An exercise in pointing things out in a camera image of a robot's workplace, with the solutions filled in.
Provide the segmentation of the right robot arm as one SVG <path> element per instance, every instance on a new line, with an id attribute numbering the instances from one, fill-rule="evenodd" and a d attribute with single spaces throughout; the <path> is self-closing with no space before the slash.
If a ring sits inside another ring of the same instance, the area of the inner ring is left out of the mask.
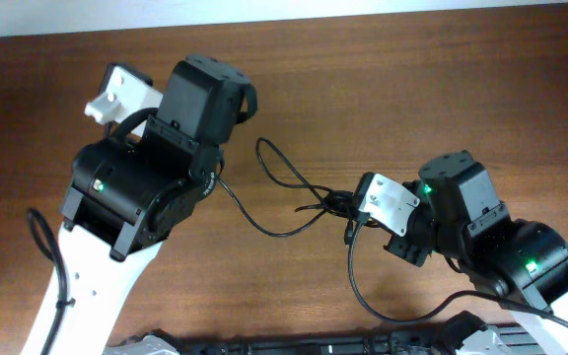
<path id="1" fill-rule="evenodd" d="M 416 180 L 384 177 L 375 186 L 388 252 L 416 267 L 443 257 L 546 353 L 568 353 L 568 243 L 545 223 L 513 219 L 469 152 L 428 161 Z"/>

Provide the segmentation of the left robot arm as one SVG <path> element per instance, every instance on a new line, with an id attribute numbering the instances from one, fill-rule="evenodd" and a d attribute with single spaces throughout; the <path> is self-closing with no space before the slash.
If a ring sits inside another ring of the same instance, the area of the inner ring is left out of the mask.
<path id="1" fill-rule="evenodd" d="M 206 55 L 180 61 L 164 91 L 128 64 L 106 68 L 85 107 L 105 135 L 73 160 L 58 231 L 28 211 L 54 269 L 25 353 L 104 350 L 137 279 L 213 191 L 223 145 L 256 110 L 249 76 Z"/>

